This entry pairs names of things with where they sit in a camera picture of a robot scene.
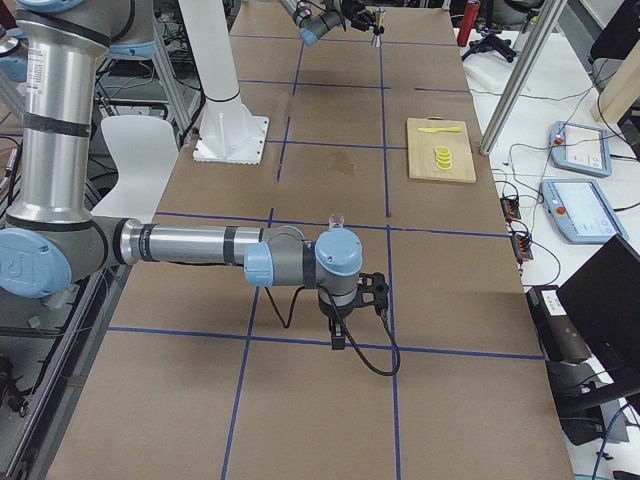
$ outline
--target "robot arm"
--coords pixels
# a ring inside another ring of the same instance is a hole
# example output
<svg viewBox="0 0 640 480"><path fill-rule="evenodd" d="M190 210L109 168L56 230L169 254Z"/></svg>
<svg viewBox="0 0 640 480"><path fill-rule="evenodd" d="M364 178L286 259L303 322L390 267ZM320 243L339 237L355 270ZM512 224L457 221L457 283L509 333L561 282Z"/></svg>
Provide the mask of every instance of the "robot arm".
<svg viewBox="0 0 640 480"><path fill-rule="evenodd" d="M310 2L280 0L280 3L300 28L300 37L306 45L315 45L329 30L338 25L346 29L348 21L357 30L372 32L371 43L376 47L380 46L380 35L384 33L383 8L372 12L359 0L324 0L324 12L314 16Z"/></svg>
<svg viewBox="0 0 640 480"><path fill-rule="evenodd" d="M24 158L21 195L0 231L2 288L42 298L102 268L138 261L242 266L247 282L257 287L317 289L334 349L345 347L345 335L355 346L345 324L354 308L374 306L392 338L384 276L361 274L362 246L342 228L341 217L312 242L293 227L143 225L92 216L84 208L84 182L96 63L116 39L119 54L149 53L151 2L19 4L27 9L19 11L18 24L29 38ZM393 372L378 373L395 374L398 367L399 356Z"/></svg>

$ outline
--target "metal frame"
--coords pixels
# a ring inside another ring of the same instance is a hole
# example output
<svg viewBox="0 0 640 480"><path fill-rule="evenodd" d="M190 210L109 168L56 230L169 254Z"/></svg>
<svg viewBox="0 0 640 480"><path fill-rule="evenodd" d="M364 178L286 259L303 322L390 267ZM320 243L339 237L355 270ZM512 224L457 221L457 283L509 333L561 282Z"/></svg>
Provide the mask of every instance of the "metal frame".
<svg viewBox="0 0 640 480"><path fill-rule="evenodd" d="M500 101L482 137L482 142L480 143L481 154L489 155L495 146L500 132L502 132L505 123L507 123L507 119L518 101L520 92L527 83L529 74L533 70L536 60L566 4L567 0L546 0L542 6L540 20L538 20L536 27L533 29L529 40L524 46L522 55L513 69L511 77L509 77L509 81L504 88L504 93L500 97Z"/></svg>
<svg viewBox="0 0 640 480"><path fill-rule="evenodd" d="M176 73L173 70L173 65L171 65L171 60L169 59L164 42L162 41L162 35L158 30L157 22L153 22L153 36L156 42L156 52L153 56L153 64L156 67L156 72L158 73L158 77L162 82L162 87L167 95L167 101L171 107L170 113L173 114L176 124L178 125L178 130L180 132L184 132L189 128L191 119L189 118L189 113L184 104L182 94L180 93L180 88L176 81Z"/></svg>
<svg viewBox="0 0 640 480"><path fill-rule="evenodd" d="M11 113L19 120L22 120L22 114L25 109L24 97L20 95L14 83L0 69L0 98L11 111Z"/></svg>

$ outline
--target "cable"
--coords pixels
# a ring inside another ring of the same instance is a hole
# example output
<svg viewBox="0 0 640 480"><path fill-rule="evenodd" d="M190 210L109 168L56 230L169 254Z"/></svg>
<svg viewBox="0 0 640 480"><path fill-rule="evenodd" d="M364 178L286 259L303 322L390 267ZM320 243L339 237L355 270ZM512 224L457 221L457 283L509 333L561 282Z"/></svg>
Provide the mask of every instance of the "cable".
<svg viewBox="0 0 640 480"><path fill-rule="evenodd" d="M17 195L14 190L16 188L16 179L18 177L18 169L20 168L20 161L22 160L22 143L18 145L18 151L16 152L16 159L13 162L11 168L11 175L9 177L9 188L7 189L7 208L13 205L13 200Z"/></svg>
<svg viewBox="0 0 640 480"><path fill-rule="evenodd" d="M287 318L287 321L285 322L284 318L282 317L282 314L280 313L280 309L278 309L278 305L276 304L276 301L273 298L273 295L271 295L271 290L269 290L268 288L265 287L265 290L267 292L267 296L269 297L269 302L271 303L271 306L273 307L273 311L278 316L278 320L280 320L280 323L282 323L282 328L288 329L291 326L291 321L293 319L293 311L296 308L296 302L298 301L298 295L300 295L300 292L302 290L304 290L304 289L305 289L305 287L299 287L298 289L296 289L295 293L293 294L293 298L291 299L291 304L289 305L289 316Z"/></svg>
<svg viewBox="0 0 640 480"><path fill-rule="evenodd" d="M547 247L545 247L544 245L539 244L538 242L535 242L533 240L531 240L531 243L533 245L537 245L538 247L542 248L543 250L545 250L546 252L548 252L556 261L556 263L558 264L558 273L556 273L556 276L553 277L553 280L546 282L546 283L539 283L539 284L533 284L533 285L522 285L523 287L544 287L546 285L551 285L553 283L555 283L556 280L558 280L558 278L560 278L560 274L562 273L562 263L560 263L560 259L558 258L558 256L553 253L551 250L549 250Z"/></svg>
<svg viewBox="0 0 640 480"><path fill-rule="evenodd" d="M8 137L7 135L0 135L0 138L4 138L5 140L9 140L9 141L13 142L16 147L20 146L18 141L13 137Z"/></svg>
<svg viewBox="0 0 640 480"><path fill-rule="evenodd" d="M640 202L634 203L633 205L629 205L628 207L614 208L614 212L624 212L625 210L631 210L632 208L636 208L640 206Z"/></svg>
<svg viewBox="0 0 640 480"><path fill-rule="evenodd" d="M610 79L610 78L611 78L611 77L613 77L614 75L615 75L615 74L613 74L613 73L612 73L612 74L611 74L611 75L609 75L608 77L603 78L601 81L602 81L602 82L604 82L605 80ZM562 102L562 101L564 101L564 100L569 100L569 99L571 99L571 98L577 98L577 97L580 97L580 96L582 96L582 95L584 95L584 94L586 94L586 93L589 93L593 88L595 88L595 86L596 86L596 85L595 85L595 81L594 81L594 82L592 82L592 83L591 83L591 86L590 86L589 88L587 88L586 90L583 90L583 91L581 91L580 93L574 93L574 94L572 94L572 95L566 95L566 96L564 96L564 97L560 97L560 98L553 98L553 97L539 97L539 96L536 96L536 95L526 95L526 94L520 94L520 95L518 95L518 96L519 96L519 97L523 97L523 98L531 98L531 99L534 99L534 100L549 100L549 101L552 101L552 102ZM470 92L477 93L477 94L480 94L480 95L493 95L493 96L496 96L496 97L501 97L501 96L502 96L502 94L504 93L504 92L501 92L501 93L495 93L495 92L489 92L489 91L483 91L483 90L476 90L476 89L474 89L474 88L470 88L470 89L469 89L469 91L470 91Z"/></svg>
<svg viewBox="0 0 640 480"><path fill-rule="evenodd" d="M580 383L576 383L575 385L573 385L573 386L571 386L571 387L569 387L569 388L576 388L576 387L579 387L579 386L581 386L581 385L584 385L584 384L585 384L585 382L586 382L587 380L591 380L593 377L597 377L597 376L599 376L599 375L602 375L603 373L610 373L610 372L613 372L613 371L615 371L615 370L620 370L621 368L622 368L622 367L614 367L614 368L610 368L610 369L608 369L608 370L602 370L601 372L598 372L598 373L592 373L592 374L591 374L591 375L589 375L587 378L585 378L584 380L582 380Z"/></svg>
<svg viewBox="0 0 640 480"><path fill-rule="evenodd" d="M320 6L318 6L317 4L315 4L314 2L310 1L310 0L300 0L298 3L296 3L296 8L300 8L300 5L308 3L309 5L313 5L314 7L316 7L318 10L322 11L322 12L327 12L326 8L322 8Z"/></svg>
<svg viewBox="0 0 640 480"><path fill-rule="evenodd" d="M571 119L572 119L572 118L575 116L575 114L578 112L578 108L580 108L580 105L582 104L582 102L585 100L585 98L587 98L587 95L589 95L589 92L591 92L591 89L595 88L595 82L597 81L598 77L600 76L600 72L602 72L602 69L604 68L604 66L605 66L605 64L606 64L606 63L607 63L607 60L605 60L605 61L602 63L602 65L600 66L600 69L598 70L598 73L596 73L595 77L594 77L594 78L593 78L593 80L592 80L591 87L589 87L587 90L583 91L581 94L576 95L576 96L580 96L581 98L580 98L580 100L578 101L578 103L576 104L576 106L575 106L575 108L573 109L573 111L571 112L571 115L569 115L569 118L568 118L567 120L565 120L565 122L563 123L563 125L560 127L560 130L563 130L563 129L564 129L564 127L565 127L565 126L566 126L566 125L571 121ZM606 138L609 138L609 137L601 137L600 139L598 139L598 141L604 140L604 139L606 139ZM590 141L590 140L582 140L582 141L580 141L580 142L576 142L576 143L575 143L575 144L573 144L573 145L566 145L566 144L563 144L563 145L562 145L562 147L565 147L565 148L566 148L566 147L568 147L568 146L575 146L575 145L578 145L578 144L583 143L583 142L585 142L585 141ZM543 179L543 178L544 178L544 176L545 176L545 174L546 174L546 172L547 172L547 168L548 168L548 166L549 166L549 160L551 159L551 154L552 154L552 152L553 152L553 148L555 147L555 145L551 145L551 146L549 146L549 147L535 147L535 146L527 145L527 144L524 144L524 143L515 143L515 144L511 145L511 147L509 147L509 157L508 157L508 158L509 158L509 166L510 166L510 168L511 168L511 172L512 172L512 174L513 174L513 179L514 179L514 181L515 181L516 183L520 184L520 185L523 185L524 187L526 187L526 188L528 188L528 189L530 189L530 190L535 191L535 192L536 192L536 194L537 194L538 196L542 196L542 192L540 191L540 187L538 187L538 189L537 189L537 190L535 190L534 188L530 187L530 186L529 186L529 185L527 185L526 183L523 183L523 182L519 181L519 180L516 178L516 170L515 170L515 166L513 165L512 151L513 151L513 148L514 148L515 146L517 146L517 145L519 145L519 146L524 146L524 147L528 147L528 148L532 148L532 149L534 149L534 150L542 150L542 151L549 150L549 153L547 154L547 159L545 160L544 169L542 170L542 174L541 174L541 176L540 176L540 178L541 178L541 179ZM538 205L539 205L539 203L536 203L536 205L533 207L533 213L532 213L532 224L531 224L531 232L532 232L532 233L533 233L533 230L534 230L535 225L536 225L536 212L537 212L537 209L538 209Z"/></svg>
<svg viewBox="0 0 640 480"><path fill-rule="evenodd" d="M636 162L640 162L640 158L637 158L637 157L627 157L626 155L616 155L615 153L611 153L609 154L609 156L611 158L620 158L620 159L634 160Z"/></svg>
<svg viewBox="0 0 640 480"><path fill-rule="evenodd" d="M618 409L615 415L611 418L609 425L607 425L607 430L604 433L604 437L602 438L602 445L600 446L600 451L598 452L598 456L596 458L596 464L593 467L593 474L591 475L591 480L597 480L598 478L598 466L600 465L600 460L602 460L602 455L604 454L604 447L607 445L607 441L609 440L609 434L611 433L611 429L613 425L616 423L618 417L625 411L628 407L631 406L631 403L626 403L622 407Z"/></svg>
<svg viewBox="0 0 640 480"><path fill-rule="evenodd" d="M143 86L149 85L151 82L153 82L153 80L155 78L155 74L156 74L156 67L155 66L153 66L153 68L149 67L148 65L145 65L143 62L138 62L138 64L140 64L141 66L143 66L144 68L146 68L149 71L149 80L146 81L146 82L143 82L143 83L136 84L136 85L129 85L129 83L131 83L134 80L146 77L146 75L141 75L141 76L137 76L137 77L131 77L130 79L128 79L122 85L120 85L118 87L107 86L106 88L116 88L116 91L111 93L110 97L115 97L121 90L125 90L125 89L128 89L128 88L143 87Z"/></svg>
<svg viewBox="0 0 640 480"><path fill-rule="evenodd" d="M631 144L629 142L627 142L627 139L624 138L621 134L619 134L618 132L616 132L611 125L609 125L609 122L607 122L606 118L604 118L604 115L602 114L602 109L600 108L600 97L602 97L602 92L600 92L598 94L598 99L596 100L596 107L598 107L598 115L600 115L600 119L604 122L604 124L607 126L607 128L615 134L616 137L618 137L620 140L622 140L624 143L626 143L627 145L631 146Z"/></svg>
<svg viewBox="0 0 640 480"><path fill-rule="evenodd" d="M393 337L391 330L389 329L389 324L386 319L386 314L383 313L382 315L380 315L380 320L382 321L382 326L387 334L387 337L389 337L389 341L391 342L391 346L393 348L393 354L394 354L394 358L392 361L393 368L389 371L380 370L369 361L369 359L362 352L362 350L360 349L360 346L355 341L355 339L353 338L353 335L351 335L351 332L347 328L347 325L344 319L340 315L340 311L338 310L338 306L336 305L336 301L334 300L333 295L331 295L331 293L329 293L329 291L326 288L320 285L318 285L318 290L322 290L327 295L327 297L329 297L329 301L331 302L331 307L333 308L333 313L335 314L335 317L336 317L335 319L340 325L340 328L342 328L342 330L344 331L345 336L349 339L349 343L351 343L351 346L353 347L355 352L358 354L358 357L360 357L360 360L362 360L362 363L364 363L366 367L369 370L371 370L373 373L377 373L378 375L381 375L383 377L395 376L400 370L400 363L402 360L400 358L400 347L398 347L398 344L396 343L396 340Z"/></svg>

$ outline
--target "white mounting plate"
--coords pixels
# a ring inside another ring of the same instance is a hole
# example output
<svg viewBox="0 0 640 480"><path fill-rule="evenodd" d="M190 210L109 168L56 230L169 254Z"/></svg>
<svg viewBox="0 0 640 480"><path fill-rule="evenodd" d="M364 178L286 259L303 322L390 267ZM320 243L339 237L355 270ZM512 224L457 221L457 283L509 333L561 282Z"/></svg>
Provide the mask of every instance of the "white mounting plate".
<svg viewBox="0 0 640 480"><path fill-rule="evenodd" d="M269 117L253 117L253 120L262 131L259 137L247 138L241 147L232 149L227 155L215 153L207 146L207 137L198 140L193 151L193 159L198 162L224 162L224 163L244 163L256 165L262 160L262 152L267 139L269 129Z"/></svg>

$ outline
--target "black cable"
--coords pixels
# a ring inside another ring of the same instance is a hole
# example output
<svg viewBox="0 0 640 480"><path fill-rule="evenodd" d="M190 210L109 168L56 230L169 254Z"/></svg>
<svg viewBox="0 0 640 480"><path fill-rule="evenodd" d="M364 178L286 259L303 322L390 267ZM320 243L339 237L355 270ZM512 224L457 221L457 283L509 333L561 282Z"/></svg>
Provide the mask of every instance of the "black cable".
<svg viewBox="0 0 640 480"><path fill-rule="evenodd" d="M631 210L632 208L636 208L638 206L640 206L640 202L634 203L633 205L629 205L628 207L614 208L613 211L614 212L624 212L625 210Z"/></svg>
<svg viewBox="0 0 640 480"><path fill-rule="evenodd" d="M336 302L335 302L335 300L333 298L333 295L331 295L331 293L329 293L329 291L326 288L324 288L324 287L322 287L320 285L318 285L318 290L322 290L327 295L327 297L329 297L329 301L331 302L331 307L333 308L333 313L336 316L335 319L340 324L340 328L342 328L345 336L349 339L349 343L351 343L351 346L353 347L355 352L358 354L358 357L360 357L360 360L362 360L362 363L364 363L366 365L366 367L369 370L371 370L373 373L377 373L378 375L381 375L383 377L393 377L393 376L395 376L398 373L398 371L400 370L400 363L401 363L400 347L398 347L398 344L396 343L396 340L393 337L393 334L391 333L391 330L389 329L389 325L387 323L387 320L383 316L384 314L380 316L380 320L382 321L382 326L384 327L384 330L387 333L387 337L389 337L389 341L391 342L391 346L393 348L393 355L394 355L394 359L393 359L393 362L392 362L393 363L393 368L391 370L389 370L389 371L380 370L379 368L374 366L369 361L369 359L362 352L362 350L360 349L360 346L355 341L355 339L353 338L353 335L351 335L351 332L347 328L347 325L346 325L344 319L340 315L340 312L338 310L338 306L336 305Z"/></svg>
<svg viewBox="0 0 640 480"><path fill-rule="evenodd" d="M579 422L591 422L601 424L602 422L597 418L589 418L589 417L558 417L559 420L575 420Z"/></svg>
<svg viewBox="0 0 640 480"><path fill-rule="evenodd" d="M282 328L288 329L291 326L291 321L293 319L293 311L296 308L296 302L298 301L298 295L304 289L305 289L305 287L299 287L298 289L296 289L295 293L293 294L293 298L291 299L291 304L289 305L289 316L287 318L287 321L285 322L284 317L280 313L280 309L278 308L278 305L276 304L276 301L273 298L273 295L271 295L271 290L269 290L268 288L265 287L265 290L267 291L267 296L269 297L269 302L271 303L271 306L273 307L273 311L278 316L278 320L280 320L280 323L282 323Z"/></svg>
<svg viewBox="0 0 640 480"><path fill-rule="evenodd" d="M8 136L6 136L6 135L0 135L0 138L4 138L5 140L9 140L9 141L13 142L13 143L14 143L14 145L15 145L16 147L19 147L19 146L20 146L20 144L18 143L18 141L17 141L15 138L13 138L13 137L8 137Z"/></svg>
<svg viewBox="0 0 640 480"><path fill-rule="evenodd" d="M513 183L507 180L494 180L493 183L504 183L505 185L509 185L511 188L513 188L516 191L516 197L520 196L518 194L518 187L516 187Z"/></svg>
<svg viewBox="0 0 640 480"><path fill-rule="evenodd" d="M13 168L11 169L11 176L9 177L9 188L7 189L7 208L9 208L13 204L13 200L15 199L14 190L16 187L16 179L18 177L20 160L22 160L22 143L18 144L16 159L13 162Z"/></svg>
<svg viewBox="0 0 640 480"><path fill-rule="evenodd" d="M610 373L610 372L613 372L613 371L615 371L615 370L620 370L621 368L622 368L622 367L614 367L614 368L610 368L610 369L607 369L607 370L602 370L601 372L598 372L598 373L592 373L592 374L591 374L591 375L589 375L587 378L585 378L584 380L582 380L580 383L576 383L575 385L572 385L572 386L571 386L571 387L569 387L569 388L576 388L576 387L579 387L579 386L581 386L581 385L584 385L584 384L585 384L585 382L586 382L587 380L591 380L593 377L597 377L597 376L599 376L599 375L602 375L603 373Z"/></svg>
<svg viewBox="0 0 640 480"><path fill-rule="evenodd" d="M611 158L621 158L621 159L635 160L636 162L640 162L640 158L637 158L637 157L627 157L626 155L616 155L615 153L611 153L609 154L609 156Z"/></svg>
<svg viewBox="0 0 640 480"><path fill-rule="evenodd" d="M611 125L609 125L609 122L607 122L607 119L604 118L604 115L602 114L602 109L600 108L600 97L602 97L602 92L600 92L598 94L598 99L596 100L596 107L598 107L598 114L600 115L600 119L604 122L604 124L607 126L607 128L613 133L615 134L616 137L618 137L620 140L622 140L624 143L626 143L627 145L631 146L631 144L627 141L626 138L624 138L622 135L620 135L618 132L616 132L613 128L611 128Z"/></svg>
<svg viewBox="0 0 640 480"><path fill-rule="evenodd" d="M598 74L596 75L596 78L600 75L600 72L602 71L602 68L600 68L600 70L598 70ZM613 77L615 75L615 73L612 73L611 75L609 75L608 77L603 78L602 80L600 80L601 82L604 82L606 80L609 80L611 77ZM581 97L582 95L589 93L591 91L591 89L593 89L595 87L595 81L591 83L591 86L589 88L587 88L586 90L581 91L580 93L574 93L572 95L566 95L564 97L560 97L560 98L553 98L553 97L539 97L536 95L526 95L526 94L520 94L518 95L518 97L523 97L523 98L531 98L534 100L549 100L552 102L562 102L564 100L569 100L570 98L577 98L577 97ZM479 95L493 95L496 97L501 97L503 95L504 92L502 93L494 93L494 92L489 92L489 91L483 91L483 90L475 90L473 88L469 89L470 92L474 92L477 93Z"/></svg>
<svg viewBox="0 0 640 480"><path fill-rule="evenodd" d="M537 245L538 247L542 248L543 250L545 250L547 253L549 253L554 260L556 261L556 263L558 264L558 273L556 273L556 276L553 277L553 280L546 282L546 283L539 283L537 285L523 285L523 287L544 287L546 285L551 285L553 284L556 280L558 280L558 278L560 278L560 274L562 273L562 263L560 263L560 259L557 257L557 255L555 253L553 253L551 250L549 250L547 247L545 247L544 245L539 244L538 242L535 242L533 240L531 240L531 243L533 245Z"/></svg>
<svg viewBox="0 0 640 480"><path fill-rule="evenodd" d="M309 5L313 5L314 7L316 7L318 10L323 11L323 12L327 12L326 8L322 8L319 5L317 5L316 3L310 1L310 0L300 0L298 3L296 3L296 9L300 8L300 5L302 5L303 3L308 3Z"/></svg>
<svg viewBox="0 0 640 480"><path fill-rule="evenodd" d="M184 85L185 87L190 88L191 90L195 90L196 92L200 92L200 93L202 93L202 87L201 87L201 86L196 87L195 85L189 85L188 83L183 82L182 80L180 80L180 79L179 79L178 77L176 77L175 75L173 76L173 78L174 78L174 80L175 80L176 82L178 82L180 85Z"/></svg>

